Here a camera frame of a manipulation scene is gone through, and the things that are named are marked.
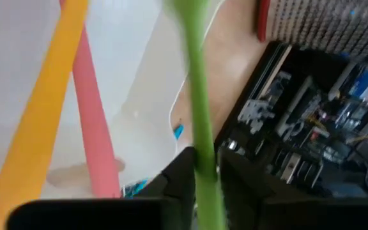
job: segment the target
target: red strip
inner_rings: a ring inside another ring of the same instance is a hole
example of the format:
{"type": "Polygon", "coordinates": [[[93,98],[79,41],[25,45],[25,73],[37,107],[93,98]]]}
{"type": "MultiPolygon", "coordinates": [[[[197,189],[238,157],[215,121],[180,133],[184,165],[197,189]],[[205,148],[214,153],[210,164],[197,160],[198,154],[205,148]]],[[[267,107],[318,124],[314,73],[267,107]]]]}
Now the red strip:
{"type": "Polygon", "coordinates": [[[261,0],[259,4],[259,18],[258,18],[258,39],[261,42],[266,40],[266,23],[268,21],[270,0],[261,0]]]}
{"type": "MultiPolygon", "coordinates": [[[[65,0],[59,0],[61,6],[65,0]]],[[[80,125],[91,188],[97,197],[120,197],[119,171],[97,86],[88,34],[83,28],[73,62],[80,125]]]]}

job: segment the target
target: green stem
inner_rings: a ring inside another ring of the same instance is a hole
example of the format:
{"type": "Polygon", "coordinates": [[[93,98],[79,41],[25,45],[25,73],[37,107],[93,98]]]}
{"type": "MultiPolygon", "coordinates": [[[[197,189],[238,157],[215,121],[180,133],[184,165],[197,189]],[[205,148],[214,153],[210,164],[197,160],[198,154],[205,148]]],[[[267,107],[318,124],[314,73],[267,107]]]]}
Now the green stem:
{"type": "Polygon", "coordinates": [[[195,15],[186,21],[186,41],[190,65],[192,133],[195,157],[195,197],[200,229],[225,230],[224,201],[215,165],[213,134],[210,121],[208,89],[202,50],[201,20],[195,15]]]}

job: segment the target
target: white wall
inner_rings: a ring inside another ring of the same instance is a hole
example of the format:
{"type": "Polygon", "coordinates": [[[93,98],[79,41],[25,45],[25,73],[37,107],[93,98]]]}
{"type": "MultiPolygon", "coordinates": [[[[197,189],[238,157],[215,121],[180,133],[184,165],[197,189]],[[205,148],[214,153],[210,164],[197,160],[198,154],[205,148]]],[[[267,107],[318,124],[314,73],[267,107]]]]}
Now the white wall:
{"type": "MultiPolygon", "coordinates": [[[[153,0],[91,0],[86,26],[108,120],[127,98],[160,10],[153,0]]],[[[58,0],[0,0],[0,168],[59,14],[58,0]]],[[[72,80],[57,137],[53,168],[85,161],[72,80]]]]}
{"type": "MultiPolygon", "coordinates": [[[[206,28],[219,6],[211,0],[206,28]]],[[[176,155],[169,114],[187,75],[175,22],[160,1],[92,0],[86,22],[121,183],[154,176],[176,155]]],[[[58,0],[0,0],[0,168],[38,76],[58,0]]],[[[50,169],[84,162],[73,81],[50,169]]],[[[46,184],[42,197],[84,197],[85,190],[46,184]]]]}

